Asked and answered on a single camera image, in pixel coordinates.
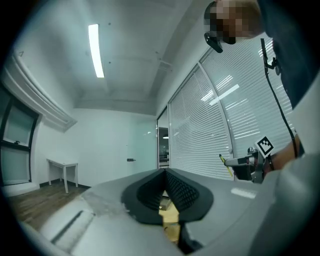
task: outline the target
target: white table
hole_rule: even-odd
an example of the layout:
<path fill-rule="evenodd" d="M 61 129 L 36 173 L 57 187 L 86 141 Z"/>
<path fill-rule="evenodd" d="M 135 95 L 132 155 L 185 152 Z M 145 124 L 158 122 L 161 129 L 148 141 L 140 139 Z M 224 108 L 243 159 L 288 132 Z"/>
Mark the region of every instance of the white table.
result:
<path fill-rule="evenodd" d="M 64 180 L 64 187 L 65 192 L 68 194 L 68 184 L 67 184 L 67 167 L 73 167 L 74 166 L 74 182 L 75 186 L 78 187 L 78 163 L 77 162 L 62 162 L 62 161 L 55 161 L 51 159 L 47 159 L 47 169 L 48 169 L 48 179 L 49 179 L 49 185 L 51 186 L 51 179 L 50 179 L 50 164 L 53 166 L 59 167 L 63 169 L 63 180 Z"/>

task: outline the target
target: person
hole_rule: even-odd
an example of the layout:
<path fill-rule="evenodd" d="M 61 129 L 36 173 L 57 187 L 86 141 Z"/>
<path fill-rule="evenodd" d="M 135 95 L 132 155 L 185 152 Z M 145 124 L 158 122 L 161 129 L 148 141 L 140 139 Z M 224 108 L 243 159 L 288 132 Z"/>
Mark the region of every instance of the person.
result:
<path fill-rule="evenodd" d="M 273 39 L 281 81 L 294 109 L 320 67 L 319 47 L 314 39 L 317 14 L 311 4 L 284 0 L 215 0 L 208 8 L 210 32 L 222 42 L 230 44 L 238 38 L 251 39 L 263 32 Z M 299 136 L 294 140 L 298 156 L 302 156 L 304 150 Z M 281 170 L 294 158 L 291 141 L 271 156 L 271 162 L 265 161 L 265 175 Z"/>

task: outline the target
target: window blind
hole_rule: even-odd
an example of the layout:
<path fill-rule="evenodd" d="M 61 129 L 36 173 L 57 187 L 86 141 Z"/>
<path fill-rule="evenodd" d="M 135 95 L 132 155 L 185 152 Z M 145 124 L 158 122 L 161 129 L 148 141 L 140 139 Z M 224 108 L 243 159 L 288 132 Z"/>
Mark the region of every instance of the window blind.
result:
<path fill-rule="evenodd" d="M 219 158 L 229 158 L 225 116 L 212 85 L 197 66 L 169 102 L 170 164 L 172 168 L 218 179 L 233 180 Z"/>
<path fill-rule="evenodd" d="M 226 115 L 234 157 L 245 156 L 247 149 L 264 136 L 272 142 L 274 153 L 291 141 L 265 76 L 261 37 L 265 40 L 271 63 L 275 53 L 272 39 L 266 34 L 234 45 L 223 44 L 222 53 L 210 50 L 200 61 L 217 91 Z M 286 120 L 294 132 L 290 120 L 292 107 L 281 78 L 274 70 L 269 70 L 269 78 Z"/>

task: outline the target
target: black cable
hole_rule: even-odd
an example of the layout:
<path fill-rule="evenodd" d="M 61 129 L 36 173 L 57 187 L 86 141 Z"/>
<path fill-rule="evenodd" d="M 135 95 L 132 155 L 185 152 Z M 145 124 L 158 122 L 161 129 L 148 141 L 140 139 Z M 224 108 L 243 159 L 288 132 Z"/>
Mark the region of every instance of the black cable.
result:
<path fill-rule="evenodd" d="M 290 133 L 290 136 L 291 136 L 291 139 L 292 139 L 292 143 L 293 143 L 293 149 L 294 149 L 294 157 L 297 158 L 298 157 L 298 151 L 297 151 L 297 144 L 296 144 L 296 140 L 295 140 L 295 136 L 292 132 L 292 130 L 290 129 L 290 126 L 287 122 L 287 119 L 285 117 L 285 114 L 284 112 L 282 111 L 282 108 L 280 106 L 280 103 L 278 101 L 278 98 L 276 96 L 276 93 L 274 91 L 274 89 L 272 88 L 272 85 L 270 83 L 270 80 L 269 80 L 269 73 L 268 73 L 268 67 L 266 67 L 266 63 L 268 64 L 268 58 L 267 58 L 267 52 L 266 52 L 266 46 L 265 46 L 265 40 L 263 38 L 261 38 L 261 46 L 262 46 L 262 53 L 263 53 L 263 60 L 264 60 L 264 73 L 265 73 L 265 77 L 266 77 L 266 80 L 268 81 L 268 84 L 270 86 L 270 89 L 272 91 L 272 94 L 275 98 L 275 101 L 279 107 L 279 110 L 280 110 L 280 114 L 282 116 L 282 119 L 285 123 L 285 126 L 287 127 L 289 133 Z"/>

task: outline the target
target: wooden floor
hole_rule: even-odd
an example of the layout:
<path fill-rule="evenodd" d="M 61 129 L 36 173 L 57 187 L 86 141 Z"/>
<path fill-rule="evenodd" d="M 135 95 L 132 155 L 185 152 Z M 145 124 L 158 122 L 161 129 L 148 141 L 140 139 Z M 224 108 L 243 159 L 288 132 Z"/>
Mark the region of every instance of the wooden floor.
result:
<path fill-rule="evenodd" d="M 69 193 L 63 182 L 52 183 L 38 190 L 8 198 L 16 218 L 28 223 L 37 231 L 45 221 L 61 207 L 80 195 L 86 188 L 68 184 Z"/>

